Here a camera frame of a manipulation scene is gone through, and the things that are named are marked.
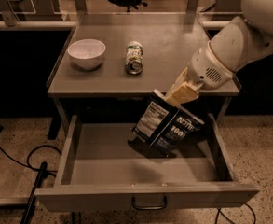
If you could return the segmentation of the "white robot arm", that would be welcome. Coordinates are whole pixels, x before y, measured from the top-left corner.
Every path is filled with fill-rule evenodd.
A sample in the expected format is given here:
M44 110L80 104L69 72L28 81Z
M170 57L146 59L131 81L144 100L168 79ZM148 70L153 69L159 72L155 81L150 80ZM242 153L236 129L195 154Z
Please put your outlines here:
M273 54L273 0L241 0L241 10L193 54L167 91L166 102L194 101L202 90L220 88L247 64Z

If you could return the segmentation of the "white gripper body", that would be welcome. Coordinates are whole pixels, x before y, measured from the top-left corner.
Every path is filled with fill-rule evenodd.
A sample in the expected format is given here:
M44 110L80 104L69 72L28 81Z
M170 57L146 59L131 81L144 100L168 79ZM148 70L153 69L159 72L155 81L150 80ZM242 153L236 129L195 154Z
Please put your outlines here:
M193 83L202 83L205 90L215 90L231 80L234 73L214 55L211 42L195 52L187 67L187 77Z

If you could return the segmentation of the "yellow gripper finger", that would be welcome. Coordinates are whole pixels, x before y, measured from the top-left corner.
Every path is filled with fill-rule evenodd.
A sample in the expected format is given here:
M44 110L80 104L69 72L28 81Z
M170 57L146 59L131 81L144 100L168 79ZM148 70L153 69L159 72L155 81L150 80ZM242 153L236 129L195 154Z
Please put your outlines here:
M170 96L177 88L179 88L184 82L187 81L187 69L185 68L184 71L177 77L174 83L171 85L169 90L166 93L166 97Z
M165 95L165 101L172 106L178 106L184 103L194 101L199 97L200 88L200 85L195 85L191 82L186 81L170 96L166 97Z

